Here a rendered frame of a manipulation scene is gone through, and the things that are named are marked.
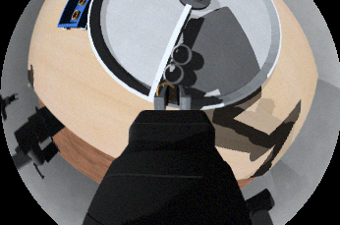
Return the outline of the blue open-top crate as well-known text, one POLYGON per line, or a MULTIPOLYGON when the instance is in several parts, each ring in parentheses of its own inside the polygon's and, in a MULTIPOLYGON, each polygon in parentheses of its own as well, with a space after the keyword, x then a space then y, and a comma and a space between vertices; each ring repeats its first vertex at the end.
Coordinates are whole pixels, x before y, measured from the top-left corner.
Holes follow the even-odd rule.
POLYGON ((58 27, 86 27, 88 5, 90 5, 91 0, 87 0, 83 6, 79 5, 79 1, 80 0, 68 0, 66 7, 64 7, 63 14, 60 16, 58 27), (72 15, 74 15, 76 10, 82 11, 78 20, 72 19, 72 15))

